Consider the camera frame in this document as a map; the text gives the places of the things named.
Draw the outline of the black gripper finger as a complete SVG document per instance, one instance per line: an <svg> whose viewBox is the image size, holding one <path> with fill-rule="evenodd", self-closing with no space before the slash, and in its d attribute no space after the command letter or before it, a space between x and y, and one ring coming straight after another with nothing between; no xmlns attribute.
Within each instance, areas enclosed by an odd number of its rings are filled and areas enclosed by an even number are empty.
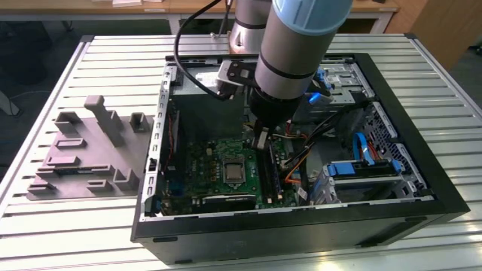
<svg viewBox="0 0 482 271"><path fill-rule="evenodd" d="M254 150L265 150L268 146L268 128L254 126L253 127L253 140L250 143L250 148Z"/></svg>

